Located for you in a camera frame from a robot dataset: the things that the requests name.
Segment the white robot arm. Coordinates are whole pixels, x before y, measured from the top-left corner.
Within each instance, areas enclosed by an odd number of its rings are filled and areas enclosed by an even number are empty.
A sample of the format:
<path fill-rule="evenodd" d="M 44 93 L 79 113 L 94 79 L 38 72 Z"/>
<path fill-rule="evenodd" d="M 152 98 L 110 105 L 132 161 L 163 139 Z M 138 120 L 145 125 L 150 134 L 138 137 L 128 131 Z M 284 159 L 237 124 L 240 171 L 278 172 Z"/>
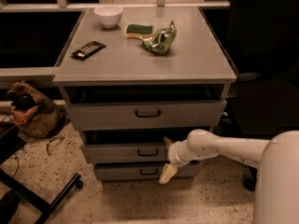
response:
<path fill-rule="evenodd" d="M 167 183 L 191 161 L 224 156 L 257 169 L 253 224 L 299 224 L 299 132 L 270 140 L 222 137 L 193 130 L 183 141 L 165 139 L 168 163 L 159 182 Z"/>

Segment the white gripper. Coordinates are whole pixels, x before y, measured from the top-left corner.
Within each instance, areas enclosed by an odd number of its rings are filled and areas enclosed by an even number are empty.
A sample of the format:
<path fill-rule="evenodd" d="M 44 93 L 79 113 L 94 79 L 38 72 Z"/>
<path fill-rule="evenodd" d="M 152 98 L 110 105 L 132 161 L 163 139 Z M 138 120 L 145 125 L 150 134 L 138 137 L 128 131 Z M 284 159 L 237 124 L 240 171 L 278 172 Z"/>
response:
<path fill-rule="evenodd" d="M 164 137 L 167 157 L 169 162 L 164 165 L 159 183 L 164 185 L 177 173 L 178 167 L 183 167 L 195 159 L 195 152 L 192 151 L 186 140 L 174 142 L 168 137 Z"/>

